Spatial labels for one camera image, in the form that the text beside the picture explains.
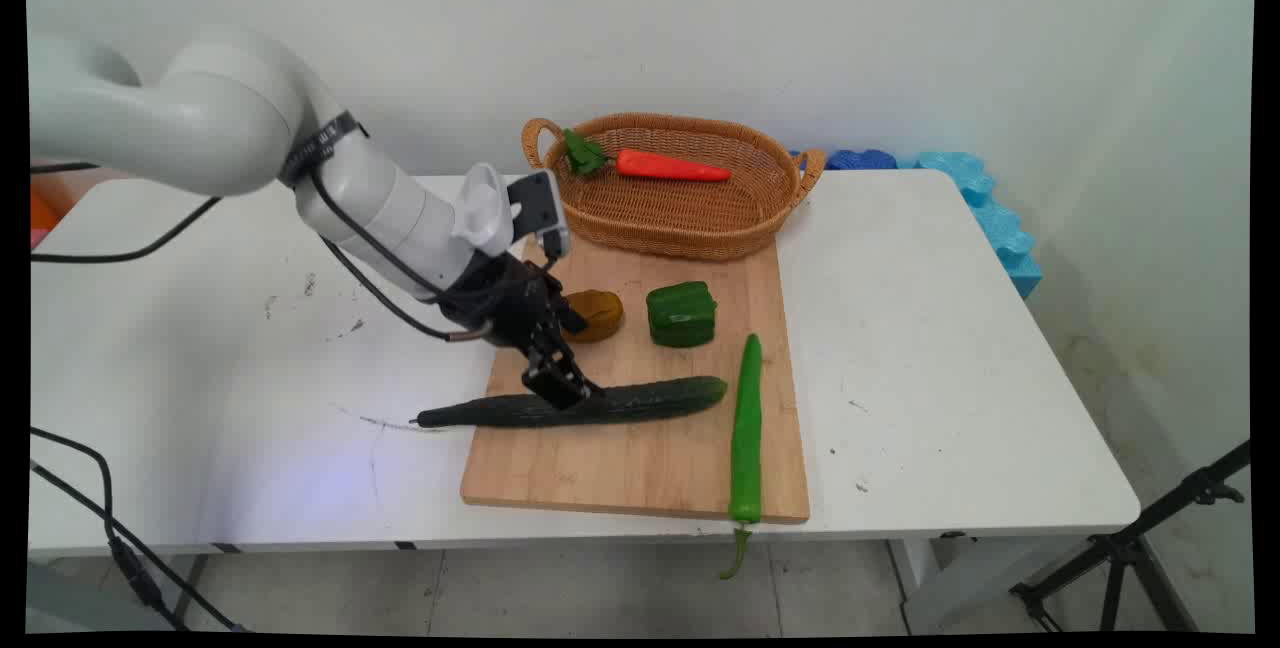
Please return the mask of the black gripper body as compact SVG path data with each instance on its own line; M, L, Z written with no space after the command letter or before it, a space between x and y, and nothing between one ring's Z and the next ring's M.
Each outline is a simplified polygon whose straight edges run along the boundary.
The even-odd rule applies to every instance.
M573 336L588 327L550 274L556 259L536 264L503 254L479 263L481 257L438 300L444 318L470 330L489 327L488 342L513 350L544 350L556 346L563 330Z

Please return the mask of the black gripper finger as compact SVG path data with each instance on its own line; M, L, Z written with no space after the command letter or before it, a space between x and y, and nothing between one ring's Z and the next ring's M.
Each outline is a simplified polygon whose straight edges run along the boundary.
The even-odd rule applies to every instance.
M545 398L548 401L585 401L598 387L585 377L572 346L559 328L545 329Z
M535 396L558 410L586 400L586 379L567 344L530 344L525 356L527 366L521 382Z

